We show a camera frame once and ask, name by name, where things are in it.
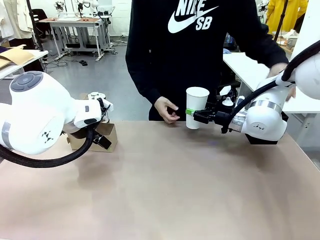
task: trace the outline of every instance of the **green tape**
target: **green tape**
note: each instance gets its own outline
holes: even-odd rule
[[[185,114],[188,114],[188,115],[193,115],[194,114],[194,112],[195,112],[195,110],[192,110],[192,109],[190,109],[190,108],[187,108],[186,110],[185,110]]]

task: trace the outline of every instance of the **sleeve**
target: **sleeve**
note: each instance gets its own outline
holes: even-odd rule
[[[234,0],[230,11],[227,31],[242,52],[268,68],[289,62],[285,51],[268,34],[268,26],[260,22],[255,0]]]
[[[153,105],[160,93],[151,75],[150,43],[148,42],[148,0],[132,0],[129,38],[125,55],[128,72],[139,93]]]
[[[270,0],[268,4],[268,10],[266,12],[266,19],[269,19],[273,11],[275,10],[276,0]]]
[[[303,14],[306,13],[307,11],[307,7],[308,7],[308,1],[307,0],[300,0],[300,4],[299,4],[299,11],[298,11],[298,18],[300,18]]]

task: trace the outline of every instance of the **nike logo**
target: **nike logo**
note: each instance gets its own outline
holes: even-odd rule
[[[191,24],[193,24],[198,18],[201,18],[202,16],[206,15],[207,13],[211,12],[212,10],[218,8],[219,6],[216,6],[214,8],[211,8],[209,10],[206,11],[201,11],[200,14],[194,15],[189,17],[186,20],[183,21],[176,21],[175,19],[175,14],[176,12],[174,12],[169,20],[168,23],[168,30],[170,33],[172,34],[176,34],[180,31],[182,31],[183,29],[186,29],[187,27],[189,27]]]

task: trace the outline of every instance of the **hand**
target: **hand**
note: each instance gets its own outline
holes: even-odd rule
[[[270,72],[268,74],[268,78],[274,77],[276,75],[278,75],[279,73],[281,73],[288,64],[286,63],[278,63],[275,64],[271,67]],[[290,89],[290,92],[288,94],[288,96],[286,97],[286,101],[289,101],[290,98],[296,98],[296,87],[293,87]]]
[[[173,124],[180,119],[175,112],[171,115],[168,113],[168,107],[177,111],[179,108],[165,97],[161,96],[154,104],[155,109],[167,124]]]

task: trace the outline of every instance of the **yellow clothing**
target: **yellow clothing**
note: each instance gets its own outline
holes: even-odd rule
[[[285,0],[270,0],[266,13],[269,33],[277,31],[284,5]],[[307,0],[289,0],[282,24],[282,32],[289,32],[295,27],[297,19],[306,13],[307,6]]]

